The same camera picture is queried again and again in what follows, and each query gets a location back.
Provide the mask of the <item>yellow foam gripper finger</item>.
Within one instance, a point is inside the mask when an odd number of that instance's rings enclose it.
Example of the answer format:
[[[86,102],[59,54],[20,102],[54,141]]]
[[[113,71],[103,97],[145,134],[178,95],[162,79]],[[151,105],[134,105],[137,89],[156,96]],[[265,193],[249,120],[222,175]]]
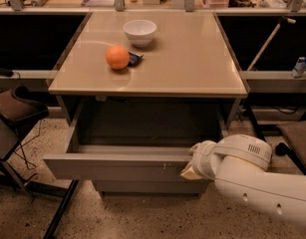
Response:
[[[188,179],[188,180],[199,180],[201,176],[198,175],[194,170],[193,167],[190,166],[189,168],[185,168],[181,171],[180,176]]]
[[[196,143],[194,146],[192,146],[192,147],[189,149],[189,151],[188,151],[189,155],[193,155],[196,151],[198,151],[200,145],[201,145],[201,143],[198,142],[198,143]]]

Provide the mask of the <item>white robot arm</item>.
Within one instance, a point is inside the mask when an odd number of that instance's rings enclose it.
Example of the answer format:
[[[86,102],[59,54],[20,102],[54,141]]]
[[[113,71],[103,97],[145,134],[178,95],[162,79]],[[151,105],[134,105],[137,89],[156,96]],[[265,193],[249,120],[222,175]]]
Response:
[[[306,175],[270,172],[272,147],[267,142],[234,134],[219,142],[199,142],[190,152],[183,178],[210,179],[225,197],[306,228]]]

